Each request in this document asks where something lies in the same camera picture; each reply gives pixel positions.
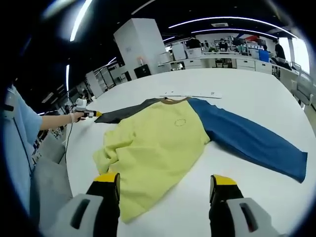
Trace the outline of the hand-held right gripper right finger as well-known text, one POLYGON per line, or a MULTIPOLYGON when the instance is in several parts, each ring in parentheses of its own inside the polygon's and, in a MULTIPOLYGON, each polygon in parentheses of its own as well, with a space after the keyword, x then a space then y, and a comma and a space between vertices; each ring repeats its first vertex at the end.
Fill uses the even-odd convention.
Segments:
POLYGON ((211 175, 209 220, 213 237, 272 237, 270 215, 253 199, 244 197, 228 177, 211 175))

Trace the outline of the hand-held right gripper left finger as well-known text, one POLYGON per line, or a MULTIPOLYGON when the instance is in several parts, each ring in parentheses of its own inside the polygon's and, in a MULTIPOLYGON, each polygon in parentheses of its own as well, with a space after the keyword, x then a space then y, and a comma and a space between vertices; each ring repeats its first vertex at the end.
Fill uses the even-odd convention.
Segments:
POLYGON ((120 174, 96 177, 85 194, 64 206, 64 236, 115 237, 120 216, 120 174))

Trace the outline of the person's left hand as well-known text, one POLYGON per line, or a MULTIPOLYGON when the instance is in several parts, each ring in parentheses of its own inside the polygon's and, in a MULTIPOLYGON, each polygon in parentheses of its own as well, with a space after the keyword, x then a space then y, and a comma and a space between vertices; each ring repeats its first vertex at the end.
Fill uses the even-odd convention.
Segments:
POLYGON ((83 112, 70 113, 70 116, 71 116, 71 123, 76 123, 76 122, 79 122, 81 120, 85 120, 83 112))

